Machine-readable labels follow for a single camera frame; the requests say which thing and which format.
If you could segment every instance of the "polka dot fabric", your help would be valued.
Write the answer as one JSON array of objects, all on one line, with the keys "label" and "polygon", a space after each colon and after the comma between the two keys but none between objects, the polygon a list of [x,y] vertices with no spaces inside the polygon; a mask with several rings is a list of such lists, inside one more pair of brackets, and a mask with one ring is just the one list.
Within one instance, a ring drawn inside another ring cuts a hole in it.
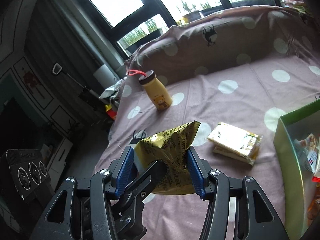
[{"label": "polka dot fabric", "polygon": [[[111,141],[95,170],[119,158],[137,140],[134,134],[151,136],[197,120],[201,125],[192,145],[200,158],[229,177],[254,177],[284,222],[284,186],[272,142],[279,116],[320,95],[319,40],[312,25],[290,8],[232,8],[172,26],[125,63],[128,69],[154,70],[172,105],[157,111],[138,76],[129,76]],[[206,137],[218,122],[264,136],[253,167],[212,152]],[[207,203],[197,195],[150,195],[144,203],[144,239],[199,238]],[[229,213],[232,226],[234,205]]]}]

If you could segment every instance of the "dark floor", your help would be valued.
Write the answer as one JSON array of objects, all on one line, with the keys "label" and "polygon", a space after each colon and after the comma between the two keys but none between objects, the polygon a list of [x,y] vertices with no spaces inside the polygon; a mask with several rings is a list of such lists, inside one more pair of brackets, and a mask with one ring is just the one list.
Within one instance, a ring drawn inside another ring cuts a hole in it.
[{"label": "dark floor", "polygon": [[61,179],[73,176],[77,179],[90,178],[102,153],[108,146],[108,132],[98,126],[89,129],[86,136],[76,146]]}]

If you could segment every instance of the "black lid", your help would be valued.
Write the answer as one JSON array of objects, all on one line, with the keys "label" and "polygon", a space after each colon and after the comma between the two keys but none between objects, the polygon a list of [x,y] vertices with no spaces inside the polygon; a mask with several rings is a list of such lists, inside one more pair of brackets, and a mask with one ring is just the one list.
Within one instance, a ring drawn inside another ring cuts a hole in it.
[{"label": "black lid", "polygon": [[139,83],[140,85],[148,84],[151,80],[153,80],[156,77],[156,74],[153,70],[149,70],[146,72],[146,76],[140,76],[139,77]]}]

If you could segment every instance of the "bottle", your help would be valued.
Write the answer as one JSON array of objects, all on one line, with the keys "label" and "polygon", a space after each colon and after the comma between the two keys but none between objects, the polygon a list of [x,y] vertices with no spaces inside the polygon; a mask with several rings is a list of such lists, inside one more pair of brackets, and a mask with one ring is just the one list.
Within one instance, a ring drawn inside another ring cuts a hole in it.
[{"label": "bottle", "polygon": [[139,78],[139,83],[144,86],[149,98],[158,110],[167,109],[172,104],[168,91],[157,79],[153,70],[147,71],[145,74]]}]

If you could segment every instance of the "green box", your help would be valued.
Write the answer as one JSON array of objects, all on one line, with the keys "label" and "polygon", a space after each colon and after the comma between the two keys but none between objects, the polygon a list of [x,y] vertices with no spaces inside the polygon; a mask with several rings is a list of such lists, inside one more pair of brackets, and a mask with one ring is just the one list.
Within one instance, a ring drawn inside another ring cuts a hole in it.
[{"label": "green box", "polygon": [[279,117],[273,141],[284,181],[284,227],[290,240],[300,239],[307,230],[307,209],[316,190],[313,174],[300,167],[293,146],[294,139],[305,139],[308,132],[320,134],[320,100]]}]

